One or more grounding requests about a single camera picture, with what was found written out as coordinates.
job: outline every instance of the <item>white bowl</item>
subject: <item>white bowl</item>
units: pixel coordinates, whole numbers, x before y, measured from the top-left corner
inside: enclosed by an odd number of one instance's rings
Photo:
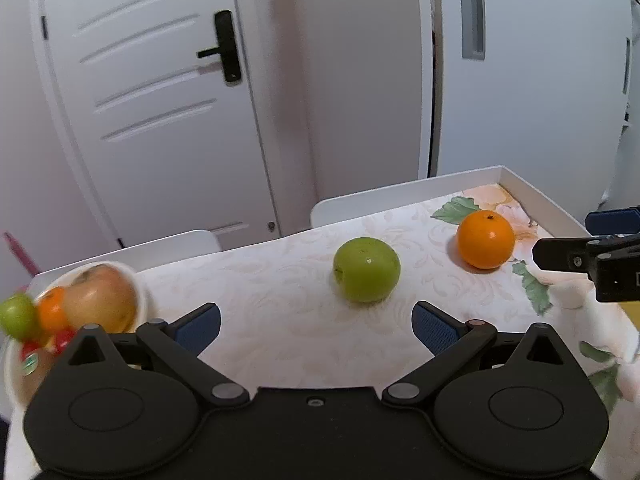
[[[125,264],[121,264],[120,262],[93,262],[81,267],[76,267],[75,269],[70,270],[66,274],[63,274],[53,283],[51,283],[47,287],[47,289],[43,291],[43,293],[35,298],[34,302],[37,303],[42,296],[44,296],[49,290],[56,286],[70,285],[71,282],[76,278],[76,276],[79,276],[87,269],[91,269],[92,267],[98,265],[108,265],[111,267],[115,267],[120,272],[122,272],[133,284],[133,287],[136,290],[136,299],[138,302],[136,318],[132,325],[132,329],[135,330],[137,327],[146,322],[148,311],[148,305],[146,301],[146,288],[142,283],[142,280],[136,277],[136,271]],[[22,344],[20,341],[9,339],[9,344],[6,347],[6,352],[4,355],[4,387],[6,389],[9,400],[11,400],[11,403],[14,406],[14,409],[25,409],[27,405],[26,399],[24,399],[24,396],[22,394],[22,363],[20,362],[21,347]]]

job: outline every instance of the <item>door panel groove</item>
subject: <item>door panel groove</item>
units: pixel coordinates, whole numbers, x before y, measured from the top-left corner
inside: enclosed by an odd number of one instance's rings
[[[165,34],[167,32],[176,30],[178,28],[189,27],[196,22],[196,18],[199,14],[190,14],[189,16],[183,16],[176,20],[171,20],[170,22],[161,23],[160,25],[156,25],[155,27],[147,28],[145,30],[141,30],[131,36],[127,36],[122,40],[115,41],[114,43],[108,44],[94,52],[84,56],[80,59],[80,63],[88,64],[94,63],[101,59],[104,59],[115,52],[122,50],[123,48],[127,48],[135,43],[141,43],[142,41],[147,41],[152,37],[158,36],[160,34]]]
[[[78,26],[78,32],[80,33],[86,32],[90,28],[97,27],[97,25],[100,25],[105,20],[114,18],[116,15],[124,14],[125,12],[129,12],[130,10],[139,9],[140,7],[144,7],[148,4],[151,4],[153,2],[158,2],[158,1],[159,0],[129,0],[124,4],[121,4],[117,7],[114,7],[113,9],[107,10],[106,12],[99,14],[98,16],[95,16],[94,18],[90,19],[88,22],[81,23]]]
[[[152,117],[150,119],[146,119],[144,121],[140,121],[139,123],[132,124],[131,126],[127,126],[126,128],[121,128],[120,130],[116,130],[115,132],[111,132],[110,134],[106,134],[100,138],[102,140],[109,141],[127,139],[131,136],[144,132],[145,130],[157,128],[158,126],[163,126],[165,124],[169,124],[186,117],[207,112],[211,110],[211,105],[216,101],[217,99],[209,99],[207,101],[202,101],[193,105],[185,106],[183,108],[171,110],[170,112],[156,115],[155,117]]]
[[[145,81],[140,85],[133,86],[132,88],[127,88],[126,90],[118,92],[117,94],[111,95],[105,99],[100,99],[95,104],[95,112],[104,112],[111,107],[124,104],[127,101],[135,99],[136,97],[141,97],[143,95],[149,94],[173,84],[188,81],[189,79],[193,79],[197,76],[197,69],[187,68],[153,79],[152,81]]]

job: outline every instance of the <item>green apple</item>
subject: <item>green apple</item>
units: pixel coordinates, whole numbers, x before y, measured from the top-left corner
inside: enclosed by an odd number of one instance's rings
[[[354,238],[334,256],[334,278],[345,298],[371,303],[386,298],[400,278],[396,252],[376,238]]]
[[[7,335],[18,341],[37,338],[40,331],[38,313],[31,298],[18,292],[1,303],[0,326]]]

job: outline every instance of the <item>door hinge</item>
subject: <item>door hinge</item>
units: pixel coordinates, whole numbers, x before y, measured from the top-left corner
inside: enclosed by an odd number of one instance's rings
[[[44,41],[47,41],[49,39],[49,29],[47,28],[46,16],[40,17],[40,25],[42,26],[42,37],[44,38]]]

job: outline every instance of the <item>door handle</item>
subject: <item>door handle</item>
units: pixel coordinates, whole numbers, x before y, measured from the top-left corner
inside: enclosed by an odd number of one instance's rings
[[[222,72],[227,83],[235,83],[242,79],[240,70],[240,60],[238,59],[238,47],[236,45],[236,35],[234,34],[234,23],[230,10],[219,10],[213,18],[216,27],[216,37],[218,46],[208,48],[196,53],[198,59],[220,54],[222,62]]]

